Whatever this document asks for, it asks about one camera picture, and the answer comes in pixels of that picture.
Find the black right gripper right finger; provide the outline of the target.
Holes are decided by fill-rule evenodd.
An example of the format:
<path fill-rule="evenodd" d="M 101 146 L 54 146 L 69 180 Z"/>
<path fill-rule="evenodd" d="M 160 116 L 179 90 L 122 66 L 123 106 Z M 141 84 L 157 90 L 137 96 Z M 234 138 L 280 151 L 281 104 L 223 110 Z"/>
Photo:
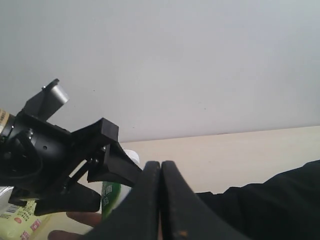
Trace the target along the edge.
<path fill-rule="evenodd" d="M 161 164 L 159 184 L 164 240 L 246 240 L 192 191 L 173 161 Z"/>

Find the black-sleeved forearm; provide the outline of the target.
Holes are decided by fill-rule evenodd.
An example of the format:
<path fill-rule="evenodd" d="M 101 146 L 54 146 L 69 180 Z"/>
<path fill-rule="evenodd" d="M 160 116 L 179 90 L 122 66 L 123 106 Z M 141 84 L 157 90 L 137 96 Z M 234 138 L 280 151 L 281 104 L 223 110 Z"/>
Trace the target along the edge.
<path fill-rule="evenodd" d="M 252 240 L 320 238 L 320 162 L 279 173 L 264 183 L 198 197 L 224 222 Z"/>

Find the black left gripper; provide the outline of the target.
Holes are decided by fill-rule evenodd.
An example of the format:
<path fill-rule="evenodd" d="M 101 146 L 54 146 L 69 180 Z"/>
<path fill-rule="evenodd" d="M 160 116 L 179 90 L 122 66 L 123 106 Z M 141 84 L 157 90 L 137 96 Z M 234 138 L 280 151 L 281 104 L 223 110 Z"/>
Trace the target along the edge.
<path fill-rule="evenodd" d="M 87 181 L 133 187 L 142 170 L 118 142 L 119 127 L 105 118 L 74 132 L 33 116 L 0 117 L 0 185 L 11 200 L 37 200 L 34 214 L 97 212 L 101 195 L 70 182 L 72 151 L 87 160 Z"/>

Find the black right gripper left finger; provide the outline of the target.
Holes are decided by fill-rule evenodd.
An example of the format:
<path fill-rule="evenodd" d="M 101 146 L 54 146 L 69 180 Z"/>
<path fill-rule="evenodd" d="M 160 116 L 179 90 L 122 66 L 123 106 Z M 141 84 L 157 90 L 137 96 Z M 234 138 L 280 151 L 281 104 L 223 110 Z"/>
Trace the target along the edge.
<path fill-rule="evenodd" d="M 112 213 L 84 235 L 55 230 L 51 240 L 156 240 L 158 239 L 158 184 L 160 164 L 146 163 L 137 183 Z"/>

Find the open bare hand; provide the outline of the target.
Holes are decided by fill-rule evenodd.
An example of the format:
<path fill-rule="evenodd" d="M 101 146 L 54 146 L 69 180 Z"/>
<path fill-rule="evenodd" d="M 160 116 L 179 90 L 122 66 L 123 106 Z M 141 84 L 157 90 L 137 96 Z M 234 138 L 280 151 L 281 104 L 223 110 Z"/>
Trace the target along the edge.
<path fill-rule="evenodd" d="M 66 216 L 80 224 L 84 224 L 90 227 L 97 226 L 101 220 L 102 215 L 97 212 L 66 212 Z M 79 240 L 82 237 L 81 234 L 67 232 L 64 230 L 51 231 L 47 239 L 48 240 Z"/>

